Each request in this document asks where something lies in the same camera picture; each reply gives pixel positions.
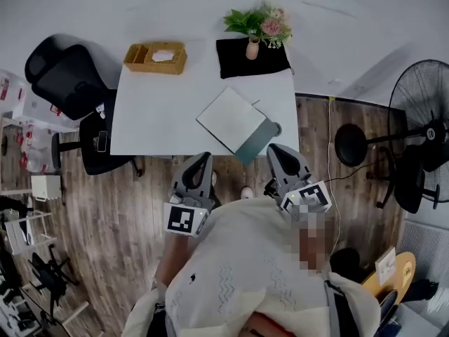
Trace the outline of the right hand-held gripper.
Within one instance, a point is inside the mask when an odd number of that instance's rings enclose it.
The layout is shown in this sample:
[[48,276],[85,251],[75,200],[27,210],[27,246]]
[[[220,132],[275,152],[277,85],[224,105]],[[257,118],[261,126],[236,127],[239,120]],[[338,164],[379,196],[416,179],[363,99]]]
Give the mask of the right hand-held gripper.
[[331,198],[321,180],[310,183],[311,169],[298,151],[281,144],[269,144],[267,161],[272,180],[265,186],[264,195],[275,200],[281,211],[297,222],[308,221],[327,212]]

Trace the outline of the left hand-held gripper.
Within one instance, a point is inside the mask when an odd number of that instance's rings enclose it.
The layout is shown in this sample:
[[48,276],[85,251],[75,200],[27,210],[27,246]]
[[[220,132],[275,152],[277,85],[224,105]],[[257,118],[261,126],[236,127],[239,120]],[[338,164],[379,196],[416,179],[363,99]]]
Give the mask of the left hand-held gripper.
[[163,205],[165,232],[188,237],[199,236],[215,202],[187,196],[209,198],[212,174],[213,158],[209,152],[196,154],[179,166],[172,179],[172,188],[178,192],[173,191],[169,201]]

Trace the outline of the grey-green notebook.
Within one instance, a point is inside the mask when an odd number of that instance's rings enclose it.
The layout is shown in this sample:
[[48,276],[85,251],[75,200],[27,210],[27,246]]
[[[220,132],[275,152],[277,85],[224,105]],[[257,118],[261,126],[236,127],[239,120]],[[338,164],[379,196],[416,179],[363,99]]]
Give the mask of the grey-green notebook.
[[275,138],[275,121],[230,87],[225,88],[196,121],[245,165]]

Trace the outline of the person's right forearm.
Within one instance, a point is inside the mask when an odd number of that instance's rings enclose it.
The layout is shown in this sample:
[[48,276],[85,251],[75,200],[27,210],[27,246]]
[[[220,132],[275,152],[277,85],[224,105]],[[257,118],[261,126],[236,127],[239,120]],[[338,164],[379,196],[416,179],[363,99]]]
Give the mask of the person's right forearm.
[[320,273],[327,267],[333,247],[333,228],[317,218],[302,221],[299,226],[300,267]]

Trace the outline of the black round stool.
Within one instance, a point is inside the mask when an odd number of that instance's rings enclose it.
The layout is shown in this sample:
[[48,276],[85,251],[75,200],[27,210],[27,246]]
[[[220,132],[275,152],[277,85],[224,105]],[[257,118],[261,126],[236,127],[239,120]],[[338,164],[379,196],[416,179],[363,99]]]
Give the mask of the black round stool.
[[360,255],[353,248],[344,248],[330,257],[330,267],[334,273],[356,283],[363,283],[369,276],[367,270],[361,267]]

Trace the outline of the black mesh office chair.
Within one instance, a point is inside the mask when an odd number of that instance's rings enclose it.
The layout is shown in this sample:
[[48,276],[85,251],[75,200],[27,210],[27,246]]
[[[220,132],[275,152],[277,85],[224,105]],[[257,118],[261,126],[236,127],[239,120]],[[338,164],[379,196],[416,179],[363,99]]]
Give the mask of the black mesh office chair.
[[439,203],[440,185],[437,184],[435,190],[428,190],[424,187],[425,173],[421,146],[408,145],[397,161],[394,161],[388,148],[381,146],[379,151],[386,155],[389,175],[374,176],[367,172],[366,178],[388,181],[389,186],[384,200],[377,201],[376,207],[383,209],[391,194],[394,194],[399,206],[407,212],[417,213],[423,197],[432,197],[433,209],[436,209]]

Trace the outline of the black cloth mat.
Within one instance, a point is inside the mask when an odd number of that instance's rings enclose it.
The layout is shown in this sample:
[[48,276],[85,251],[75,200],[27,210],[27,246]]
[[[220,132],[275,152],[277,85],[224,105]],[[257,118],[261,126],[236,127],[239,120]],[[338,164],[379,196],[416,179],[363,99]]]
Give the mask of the black cloth mat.
[[246,57],[248,43],[248,38],[216,41],[221,79],[274,74],[291,69],[284,46],[268,48],[261,43],[256,59],[249,60]]

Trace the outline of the white card stand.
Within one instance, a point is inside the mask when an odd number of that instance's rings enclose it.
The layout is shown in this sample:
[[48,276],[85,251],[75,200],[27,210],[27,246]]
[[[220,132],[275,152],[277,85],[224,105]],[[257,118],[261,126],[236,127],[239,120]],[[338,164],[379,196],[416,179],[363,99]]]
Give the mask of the white card stand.
[[375,272],[380,286],[396,274],[396,249],[390,247],[375,261]]

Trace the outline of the person's cream overshirt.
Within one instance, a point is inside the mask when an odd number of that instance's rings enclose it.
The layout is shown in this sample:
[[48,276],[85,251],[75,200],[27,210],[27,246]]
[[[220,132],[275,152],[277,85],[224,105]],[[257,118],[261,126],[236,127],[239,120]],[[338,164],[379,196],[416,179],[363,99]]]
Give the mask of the person's cream overshirt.
[[180,328],[178,299],[167,303],[155,288],[133,306],[122,337],[237,337],[237,333],[257,315],[284,337],[374,337],[380,325],[380,305],[362,285],[329,272],[320,281],[325,305],[293,310],[277,303],[267,289],[245,292],[232,300],[233,310],[221,322],[214,322],[199,309],[203,292],[187,302],[187,311],[205,318],[203,323],[188,323]]

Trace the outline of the white cube cabinet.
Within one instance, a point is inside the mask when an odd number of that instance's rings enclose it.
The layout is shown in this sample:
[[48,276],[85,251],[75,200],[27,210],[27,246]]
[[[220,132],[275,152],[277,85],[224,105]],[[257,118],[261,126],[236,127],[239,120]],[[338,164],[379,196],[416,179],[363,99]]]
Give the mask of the white cube cabinet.
[[37,201],[50,201],[62,197],[62,179],[59,175],[31,176],[32,196]]

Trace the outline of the artificial flower bunch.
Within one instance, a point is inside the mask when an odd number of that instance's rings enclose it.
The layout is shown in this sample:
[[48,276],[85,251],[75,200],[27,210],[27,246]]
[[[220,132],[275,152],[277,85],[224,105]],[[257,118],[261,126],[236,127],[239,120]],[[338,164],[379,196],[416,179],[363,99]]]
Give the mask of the artificial flower bunch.
[[226,32],[243,34],[253,42],[262,41],[267,48],[280,48],[292,37],[284,10],[266,2],[245,11],[231,9],[223,20]]

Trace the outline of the black padded office chair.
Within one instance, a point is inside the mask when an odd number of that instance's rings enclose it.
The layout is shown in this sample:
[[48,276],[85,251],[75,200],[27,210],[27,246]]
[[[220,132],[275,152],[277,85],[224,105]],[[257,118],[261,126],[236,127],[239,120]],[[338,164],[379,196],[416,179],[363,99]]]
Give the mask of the black padded office chair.
[[[90,176],[113,171],[132,164],[136,176],[143,175],[133,155],[112,155],[112,122],[117,91],[101,79],[88,49],[81,44],[67,48],[58,46],[54,35],[45,38],[25,63],[25,78],[32,91],[62,110],[71,120],[79,120],[79,140],[62,143],[55,133],[51,143],[54,168],[61,169],[61,154],[81,150],[83,165]],[[105,105],[105,119],[95,111]],[[107,150],[97,151],[100,131],[108,132]]]

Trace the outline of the stack of clear storage boxes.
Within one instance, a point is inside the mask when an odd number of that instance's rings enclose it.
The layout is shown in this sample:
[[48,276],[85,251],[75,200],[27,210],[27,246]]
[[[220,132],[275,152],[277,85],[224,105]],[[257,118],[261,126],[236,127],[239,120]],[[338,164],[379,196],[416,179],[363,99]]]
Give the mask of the stack of clear storage boxes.
[[79,129],[79,120],[71,120],[62,110],[35,94],[24,79],[0,69],[0,117],[22,127],[20,148],[31,172],[53,172],[51,141],[55,133]]

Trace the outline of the black oblong board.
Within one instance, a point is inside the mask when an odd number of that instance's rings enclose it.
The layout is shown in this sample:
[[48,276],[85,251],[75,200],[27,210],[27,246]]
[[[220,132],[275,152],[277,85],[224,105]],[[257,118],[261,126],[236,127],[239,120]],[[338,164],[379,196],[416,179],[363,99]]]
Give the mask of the black oblong board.
[[398,297],[397,290],[391,290],[385,293],[383,299],[380,302],[380,325],[378,331],[381,331],[382,328],[391,320],[394,313],[397,310],[396,299]]

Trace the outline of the white shelf rack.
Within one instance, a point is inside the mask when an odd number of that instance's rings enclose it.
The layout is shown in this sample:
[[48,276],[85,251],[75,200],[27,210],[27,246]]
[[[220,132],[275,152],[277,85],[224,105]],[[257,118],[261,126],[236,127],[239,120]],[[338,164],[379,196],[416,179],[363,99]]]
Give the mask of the white shelf rack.
[[[11,221],[6,221],[6,237],[7,242],[10,245],[11,253],[13,256],[18,256],[26,251],[43,246],[46,244],[52,244],[57,240],[57,237],[48,235],[46,228],[46,217],[51,217],[52,213],[44,213],[42,211],[33,211],[26,218],[16,218]],[[43,233],[34,235],[31,228],[27,228],[28,234],[24,236],[20,227],[21,222],[31,225],[33,220],[40,220],[43,227]]]

